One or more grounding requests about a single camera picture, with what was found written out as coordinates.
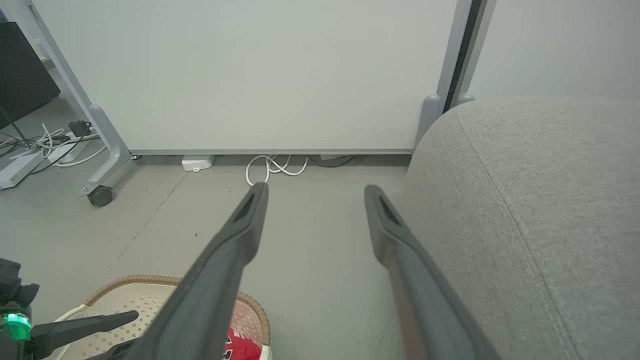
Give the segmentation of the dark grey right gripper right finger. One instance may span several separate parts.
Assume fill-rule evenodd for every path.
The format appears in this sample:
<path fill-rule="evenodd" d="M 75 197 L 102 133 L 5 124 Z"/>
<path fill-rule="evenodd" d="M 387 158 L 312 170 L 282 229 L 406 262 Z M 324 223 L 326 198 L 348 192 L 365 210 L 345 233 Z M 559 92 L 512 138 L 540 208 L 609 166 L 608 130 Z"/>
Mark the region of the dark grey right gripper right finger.
<path fill-rule="evenodd" d="M 500 355 L 381 187 L 364 190 L 372 249 L 390 278 L 409 360 L 498 360 Z"/>

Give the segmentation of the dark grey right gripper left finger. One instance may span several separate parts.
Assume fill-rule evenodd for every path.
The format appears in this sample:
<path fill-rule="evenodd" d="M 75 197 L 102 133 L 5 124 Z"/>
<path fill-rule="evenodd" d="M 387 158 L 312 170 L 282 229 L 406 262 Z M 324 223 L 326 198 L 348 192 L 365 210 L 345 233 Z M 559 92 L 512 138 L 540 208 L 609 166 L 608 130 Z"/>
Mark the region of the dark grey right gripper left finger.
<path fill-rule="evenodd" d="M 244 268 L 258 253 L 269 187 L 256 183 L 137 340 L 137 360 L 221 360 Z"/>

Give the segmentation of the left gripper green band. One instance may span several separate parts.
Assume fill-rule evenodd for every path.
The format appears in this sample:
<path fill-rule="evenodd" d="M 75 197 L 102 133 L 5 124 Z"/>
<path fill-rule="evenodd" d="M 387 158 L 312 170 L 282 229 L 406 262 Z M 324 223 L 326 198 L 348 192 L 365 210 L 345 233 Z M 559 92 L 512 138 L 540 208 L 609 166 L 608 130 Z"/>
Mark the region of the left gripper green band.
<path fill-rule="evenodd" d="M 115 330 L 135 321 L 135 310 L 107 316 L 79 317 L 71 320 L 34 326 L 31 304 L 40 286 L 23 284 L 19 276 L 21 265 L 0 260 L 0 358 L 23 360 L 25 345 L 32 359 L 44 359 L 54 350 L 96 333 Z M 136 360 L 133 355 L 139 339 L 121 342 L 93 356 L 93 360 Z"/>

